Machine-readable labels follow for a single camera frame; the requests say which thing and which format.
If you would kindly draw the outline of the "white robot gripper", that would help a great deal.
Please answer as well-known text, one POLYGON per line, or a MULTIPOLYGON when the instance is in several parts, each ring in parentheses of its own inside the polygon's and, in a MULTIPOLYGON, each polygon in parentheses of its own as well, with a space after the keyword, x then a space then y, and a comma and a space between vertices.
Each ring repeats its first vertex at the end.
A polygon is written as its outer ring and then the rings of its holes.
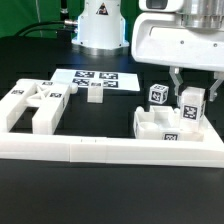
POLYGON ((135 61, 171 66, 177 106, 180 68, 216 71, 208 97, 214 101, 224 82, 224 0, 139 0, 139 8, 131 46, 135 61))

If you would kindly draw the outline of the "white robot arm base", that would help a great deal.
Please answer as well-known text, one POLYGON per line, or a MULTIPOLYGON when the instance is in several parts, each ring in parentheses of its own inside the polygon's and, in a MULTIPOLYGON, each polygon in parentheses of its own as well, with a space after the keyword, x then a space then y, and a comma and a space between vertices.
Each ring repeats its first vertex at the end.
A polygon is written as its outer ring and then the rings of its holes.
POLYGON ((75 49, 86 54, 114 56, 126 54, 126 21, 120 12, 121 0, 84 0, 84 10, 78 16, 75 49))

